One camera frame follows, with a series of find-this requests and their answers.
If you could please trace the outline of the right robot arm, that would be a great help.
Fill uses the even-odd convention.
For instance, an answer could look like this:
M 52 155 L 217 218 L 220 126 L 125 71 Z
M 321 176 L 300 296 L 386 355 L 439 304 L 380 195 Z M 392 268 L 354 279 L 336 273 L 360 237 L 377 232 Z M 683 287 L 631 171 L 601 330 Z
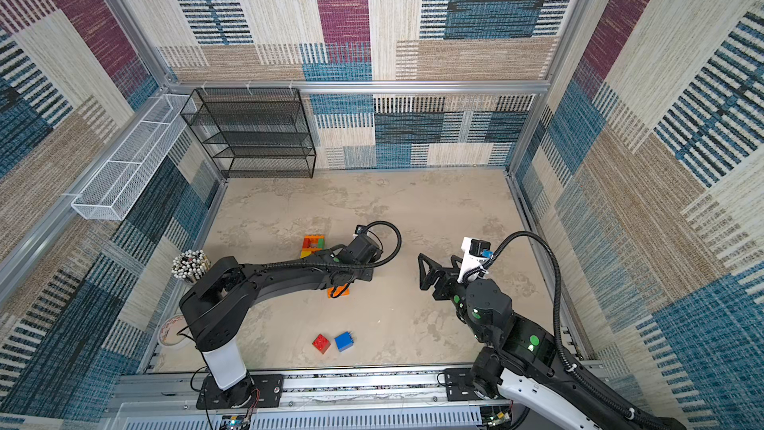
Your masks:
M 457 317 L 485 347 L 473 368 L 475 393 L 485 399 L 519 403 L 563 429 L 682 429 L 670 417 L 656 417 L 624 400 L 584 368 L 568 350 L 584 384 L 565 370 L 553 334 L 517 314 L 513 301 L 495 281 L 461 284 L 459 271 L 418 256 L 420 289 L 437 301 L 449 301 Z

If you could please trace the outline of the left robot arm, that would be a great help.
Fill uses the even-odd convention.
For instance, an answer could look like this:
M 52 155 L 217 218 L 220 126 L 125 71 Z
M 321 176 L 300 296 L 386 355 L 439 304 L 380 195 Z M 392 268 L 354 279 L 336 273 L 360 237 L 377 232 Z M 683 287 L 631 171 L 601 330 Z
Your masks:
M 382 260 L 382 247 L 365 233 L 350 244 L 280 263 L 217 261 L 181 298 L 180 310 L 215 385 L 228 391 L 249 376 L 237 344 L 239 330 L 256 304 L 286 294 L 343 288 L 369 281 Z

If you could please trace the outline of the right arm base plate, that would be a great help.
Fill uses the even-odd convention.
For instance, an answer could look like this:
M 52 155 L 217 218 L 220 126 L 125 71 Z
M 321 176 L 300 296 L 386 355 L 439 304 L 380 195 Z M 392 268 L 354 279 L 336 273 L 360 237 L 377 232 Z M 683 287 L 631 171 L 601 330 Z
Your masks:
M 447 393 L 449 401 L 474 401 L 481 398 L 476 394 L 474 377 L 469 367 L 446 368 L 437 380 Z

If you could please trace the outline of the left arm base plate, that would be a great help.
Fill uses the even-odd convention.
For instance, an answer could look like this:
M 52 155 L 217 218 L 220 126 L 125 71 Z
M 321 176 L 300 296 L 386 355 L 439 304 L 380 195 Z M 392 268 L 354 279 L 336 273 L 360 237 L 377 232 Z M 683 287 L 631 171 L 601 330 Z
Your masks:
M 196 409 L 276 408 L 281 402 L 284 380 L 284 374 L 254 374 L 222 390 L 209 375 L 203 381 Z

